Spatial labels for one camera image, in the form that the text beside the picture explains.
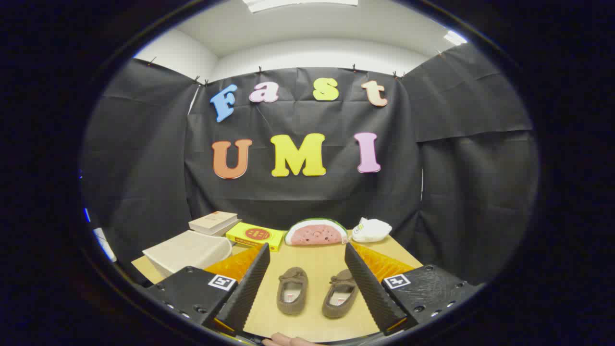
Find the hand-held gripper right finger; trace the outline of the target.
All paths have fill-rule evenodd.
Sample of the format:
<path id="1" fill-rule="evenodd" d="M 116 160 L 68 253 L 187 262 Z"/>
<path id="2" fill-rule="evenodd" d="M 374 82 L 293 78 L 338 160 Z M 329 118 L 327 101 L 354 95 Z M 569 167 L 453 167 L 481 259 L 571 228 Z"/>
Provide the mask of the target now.
<path id="1" fill-rule="evenodd" d="M 356 243 L 346 244 L 344 260 L 385 335 L 439 319 L 482 290 L 482 284 L 470 284 L 436 265 L 413 269 Z"/>

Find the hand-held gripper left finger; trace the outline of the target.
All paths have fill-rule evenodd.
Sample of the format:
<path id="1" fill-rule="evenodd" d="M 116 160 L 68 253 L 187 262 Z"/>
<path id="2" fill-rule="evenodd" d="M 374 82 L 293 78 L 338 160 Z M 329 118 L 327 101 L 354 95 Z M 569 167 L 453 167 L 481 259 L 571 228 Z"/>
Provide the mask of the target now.
<path id="1" fill-rule="evenodd" d="M 207 269 L 186 266 L 144 292 L 183 320 L 237 334 L 243 331 L 269 264 L 265 243 Z"/>

